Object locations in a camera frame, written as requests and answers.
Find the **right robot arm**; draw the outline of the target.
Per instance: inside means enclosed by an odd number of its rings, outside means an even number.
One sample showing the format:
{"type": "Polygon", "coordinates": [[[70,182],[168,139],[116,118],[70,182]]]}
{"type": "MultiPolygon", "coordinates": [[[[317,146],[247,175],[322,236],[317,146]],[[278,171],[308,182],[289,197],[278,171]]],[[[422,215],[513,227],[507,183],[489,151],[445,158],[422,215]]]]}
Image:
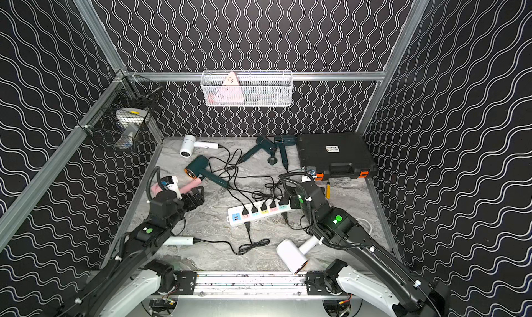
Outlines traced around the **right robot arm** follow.
{"type": "Polygon", "coordinates": [[[333,207],[314,181],[285,182],[309,222],[312,236],[322,246],[344,251],[361,262],[373,277],[335,260],[324,271],[333,293],[359,297],[388,316],[447,316],[450,289],[428,280],[401,264],[346,210],[333,207]]]}

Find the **black cable large green dryer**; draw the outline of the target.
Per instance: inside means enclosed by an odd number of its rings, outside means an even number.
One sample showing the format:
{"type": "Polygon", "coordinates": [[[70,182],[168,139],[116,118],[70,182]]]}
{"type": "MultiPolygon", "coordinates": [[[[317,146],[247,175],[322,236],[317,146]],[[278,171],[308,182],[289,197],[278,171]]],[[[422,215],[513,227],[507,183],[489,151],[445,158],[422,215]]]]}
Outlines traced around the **black cable large green dryer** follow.
{"type": "Polygon", "coordinates": [[[235,151],[231,152],[227,147],[221,144],[219,144],[219,146],[219,149],[222,149],[227,152],[227,158],[222,159],[219,156],[208,157],[208,160],[210,162],[209,169],[212,168],[212,160],[217,160],[222,163],[222,168],[216,169],[214,173],[220,178],[223,178],[229,182],[229,188],[226,189],[229,195],[233,199],[237,200],[242,206],[245,203],[241,198],[236,196],[237,194],[239,196],[242,196],[249,203],[272,199],[269,188],[271,187],[272,181],[276,179],[271,175],[265,174],[241,174],[241,168],[237,164],[237,161],[241,156],[243,156],[242,149],[236,149],[235,151]],[[239,183],[240,181],[248,182],[250,180],[259,180],[260,182],[263,182],[263,187],[251,190],[245,188],[242,184],[239,183]]]}

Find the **white multicolour power strip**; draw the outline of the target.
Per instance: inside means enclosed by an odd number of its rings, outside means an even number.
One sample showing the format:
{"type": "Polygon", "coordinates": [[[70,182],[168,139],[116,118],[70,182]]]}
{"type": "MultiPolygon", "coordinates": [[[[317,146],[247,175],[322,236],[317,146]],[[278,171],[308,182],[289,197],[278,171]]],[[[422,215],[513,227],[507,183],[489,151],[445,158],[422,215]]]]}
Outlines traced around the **white multicolour power strip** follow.
{"type": "Polygon", "coordinates": [[[280,201],[275,199],[266,199],[243,206],[230,207],[227,210],[227,221],[231,227],[237,227],[246,222],[260,221],[291,211],[293,209],[288,204],[280,204],[280,201]]]}

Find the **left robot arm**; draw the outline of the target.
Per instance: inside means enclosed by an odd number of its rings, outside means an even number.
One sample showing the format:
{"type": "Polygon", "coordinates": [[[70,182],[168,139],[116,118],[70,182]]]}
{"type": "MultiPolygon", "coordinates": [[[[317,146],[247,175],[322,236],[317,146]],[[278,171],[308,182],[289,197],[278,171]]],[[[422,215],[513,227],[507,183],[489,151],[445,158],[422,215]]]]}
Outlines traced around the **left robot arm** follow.
{"type": "Polygon", "coordinates": [[[187,212],[204,203],[203,186],[178,198],[163,190],[150,200],[147,219],[125,239],[110,260],[85,287],[59,307],[43,309],[41,316],[127,316],[152,294],[166,295],[180,288],[174,267],[154,259],[187,212]]]}

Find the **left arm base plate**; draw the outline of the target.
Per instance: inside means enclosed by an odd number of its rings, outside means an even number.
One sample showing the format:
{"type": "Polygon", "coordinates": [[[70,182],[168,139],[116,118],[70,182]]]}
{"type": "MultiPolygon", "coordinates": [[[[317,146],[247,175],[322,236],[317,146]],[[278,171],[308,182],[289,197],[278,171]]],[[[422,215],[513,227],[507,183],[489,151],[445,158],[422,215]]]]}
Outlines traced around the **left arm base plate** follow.
{"type": "Polygon", "coordinates": [[[191,296],[194,294],[198,273],[195,271],[175,271],[174,283],[167,296],[191,296]]]}

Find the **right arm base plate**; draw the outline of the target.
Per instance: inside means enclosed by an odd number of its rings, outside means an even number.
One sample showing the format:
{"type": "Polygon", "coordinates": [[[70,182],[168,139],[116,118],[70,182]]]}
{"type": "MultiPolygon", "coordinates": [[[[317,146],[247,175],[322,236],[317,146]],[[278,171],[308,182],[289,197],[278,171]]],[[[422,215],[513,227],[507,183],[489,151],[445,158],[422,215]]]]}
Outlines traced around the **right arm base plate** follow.
{"type": "Polygon", "coordinates": [[[305,275],[304,285],[309,296],[359,296],[364,290],[353,282],[352,278],[341,277],[322,271],[309,271],[305,275]]]}

